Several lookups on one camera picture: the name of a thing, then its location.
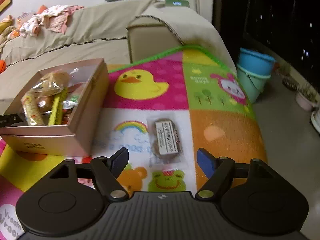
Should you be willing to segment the cream wafer snack packet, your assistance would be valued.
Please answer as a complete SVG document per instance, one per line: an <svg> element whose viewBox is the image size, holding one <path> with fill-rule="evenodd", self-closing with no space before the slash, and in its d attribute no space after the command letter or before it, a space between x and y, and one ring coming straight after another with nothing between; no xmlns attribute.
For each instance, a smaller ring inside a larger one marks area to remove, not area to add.
<svg viewBox="0 0 320 240"><path fill-rule="evenodd" d="M42 115L38 109L34 94L28 91L21 99L25 118L29 126L44 126Z"/></svg>

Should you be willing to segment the yellow stick snack packet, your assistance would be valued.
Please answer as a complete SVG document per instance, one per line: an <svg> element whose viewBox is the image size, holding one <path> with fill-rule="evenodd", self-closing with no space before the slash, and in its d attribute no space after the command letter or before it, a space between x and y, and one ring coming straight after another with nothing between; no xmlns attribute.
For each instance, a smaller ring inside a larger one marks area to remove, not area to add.
<svg viewBox="0 0 320 240"><path fill-rule="evenodd" d="M60 125L63 116L63 102L67 98L68 87L65 87L60 93L54 96L52 111L49 116L48 126Z"/></svg>

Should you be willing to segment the packaged round bread bun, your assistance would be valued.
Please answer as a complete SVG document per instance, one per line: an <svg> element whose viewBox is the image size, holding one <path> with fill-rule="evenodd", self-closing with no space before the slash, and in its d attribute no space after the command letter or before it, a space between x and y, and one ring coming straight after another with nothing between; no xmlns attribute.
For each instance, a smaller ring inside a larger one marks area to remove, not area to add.
<svg viewBox="0 0 320 240"><path fill-rule="evenodd" d="M69 81L70 75L67 72L49 72L39 79L31 91L35 96L52 96L61 93Z"/></svg>

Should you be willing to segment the brown cookie packet white label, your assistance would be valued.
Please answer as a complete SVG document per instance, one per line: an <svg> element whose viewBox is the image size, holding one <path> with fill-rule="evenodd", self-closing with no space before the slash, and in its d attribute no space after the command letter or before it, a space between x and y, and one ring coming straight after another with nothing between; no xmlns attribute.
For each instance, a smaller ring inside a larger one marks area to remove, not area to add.
<svg viewBox="0 0 320 240"><path fill-rule="evenodd" d="M185 156L175 116L152 115L147 119L150 142L150 166L175 167L185 164Z"/></svg>

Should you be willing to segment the pink cardboard box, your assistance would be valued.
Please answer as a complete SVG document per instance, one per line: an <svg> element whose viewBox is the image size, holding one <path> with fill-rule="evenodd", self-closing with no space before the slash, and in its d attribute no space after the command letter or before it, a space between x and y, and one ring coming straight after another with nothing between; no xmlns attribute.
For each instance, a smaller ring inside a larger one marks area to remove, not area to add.
<svg viewBox="0 0 320 240"><path fill-rule="evenodd" d="M1 116L1 137L15 151L87 156L108 84L103 59L40 70Z"/></svg>

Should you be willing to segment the orange ball toy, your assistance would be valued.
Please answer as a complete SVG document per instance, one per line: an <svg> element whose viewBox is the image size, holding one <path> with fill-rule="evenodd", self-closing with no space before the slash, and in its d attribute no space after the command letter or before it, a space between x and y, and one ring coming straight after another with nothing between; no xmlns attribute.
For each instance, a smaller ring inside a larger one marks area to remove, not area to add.
<svg viewBox="0 0 320 240"><path fill-rule="evenodd" d="M3 61L3 60L0 60L0 74L1 74L2 72L4 72L4 71L6 70L6 68L7 68L6 62Z"/></svg>

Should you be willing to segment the colourful cartoon play mat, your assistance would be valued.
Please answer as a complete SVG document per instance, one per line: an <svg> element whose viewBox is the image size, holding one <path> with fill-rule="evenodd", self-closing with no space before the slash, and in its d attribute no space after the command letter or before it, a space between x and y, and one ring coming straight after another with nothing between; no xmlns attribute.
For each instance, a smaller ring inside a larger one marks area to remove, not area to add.
<svg viewBox="0 0 320 240"><path fill-rule="evenodd" d="M207 180L196 163L205 148L247 163L266 152L252 105L234 74L202 49L172 50L131 66L109 66L109 87L92 157L129 150L119 177L129 194L195 192ZM156 122L169 119L181 153L161 159Z"/></svg>

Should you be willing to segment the teal plastic bucket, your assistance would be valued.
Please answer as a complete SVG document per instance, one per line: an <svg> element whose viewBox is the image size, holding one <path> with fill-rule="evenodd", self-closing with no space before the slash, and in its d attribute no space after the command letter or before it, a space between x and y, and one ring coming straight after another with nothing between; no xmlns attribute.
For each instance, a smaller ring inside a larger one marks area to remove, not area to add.
<svg viewBox="0 0 320 240"><path fill-rule="evenodd" d="M250 103L255 103L259 95L263 92L265 83L271 78L271 75L259 75L239 64L236 67L239 83L242 85Z"/></svg>

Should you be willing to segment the pile of baby clothes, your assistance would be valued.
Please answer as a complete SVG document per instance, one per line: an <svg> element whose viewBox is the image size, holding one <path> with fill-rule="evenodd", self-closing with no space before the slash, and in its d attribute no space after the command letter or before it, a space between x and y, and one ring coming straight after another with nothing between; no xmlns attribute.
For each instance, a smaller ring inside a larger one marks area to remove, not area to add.
<svg viewBox="0 0 320 240"><path fill-rule="evenodd" d="M19 36L37 37L43 28L64 34L69 18L83 8L78 5L54 5L49 8L43 5L37 13L23 13L16 19L9 15L1 20L1 44Z"/></svg>

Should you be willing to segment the white potted plant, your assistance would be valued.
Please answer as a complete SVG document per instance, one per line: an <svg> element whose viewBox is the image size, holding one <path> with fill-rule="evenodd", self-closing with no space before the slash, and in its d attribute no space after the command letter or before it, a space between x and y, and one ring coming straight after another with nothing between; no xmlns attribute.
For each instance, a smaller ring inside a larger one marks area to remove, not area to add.
<svg viewBox="0 0 320 240"><path fill-rule="evenodd" d="M302 87L299 87L296 94L296 103L303 110L310 112L319 106L316 99L317 92L312 85L306 82Z"/></svg>

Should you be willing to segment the blue plastic bucket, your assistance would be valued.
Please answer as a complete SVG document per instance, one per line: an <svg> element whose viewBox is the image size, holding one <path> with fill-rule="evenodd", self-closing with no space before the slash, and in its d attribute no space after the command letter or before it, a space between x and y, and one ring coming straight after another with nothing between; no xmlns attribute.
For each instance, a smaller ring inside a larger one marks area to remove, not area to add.
<svg viewBox="0 0 320 240"><path fill-rule="evenodd" d="M270 75L274 67L275 59L267 54L240 48L238 65L249 72L258 75Z"/></svg>

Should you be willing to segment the beige covered sofa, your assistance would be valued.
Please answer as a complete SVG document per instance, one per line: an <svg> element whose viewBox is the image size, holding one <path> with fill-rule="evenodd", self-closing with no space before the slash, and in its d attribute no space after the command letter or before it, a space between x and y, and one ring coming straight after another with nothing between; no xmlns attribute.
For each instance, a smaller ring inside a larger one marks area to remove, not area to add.
<svg viewBox="0 0 320 240"><path fill-rule="evenodd" d="M214 26L188 7L167 7L156 0L105 3L75 11L64 34L43 29L36 37L16 37L1 50L4 112L39 70L74 61L103 58L108 64L136 61L170 47L196 44L230 70L235 64Z"/></svg>

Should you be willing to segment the green digital clock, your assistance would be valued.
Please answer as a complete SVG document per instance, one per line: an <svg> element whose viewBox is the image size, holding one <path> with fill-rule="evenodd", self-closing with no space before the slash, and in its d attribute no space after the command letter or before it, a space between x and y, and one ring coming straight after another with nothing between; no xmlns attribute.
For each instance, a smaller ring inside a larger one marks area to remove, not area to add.
<svg viewBox="0 0 320 240"><path fill-rule="evenodd" d="M190 7L187 0L165 0L166 7Z"/></svg>

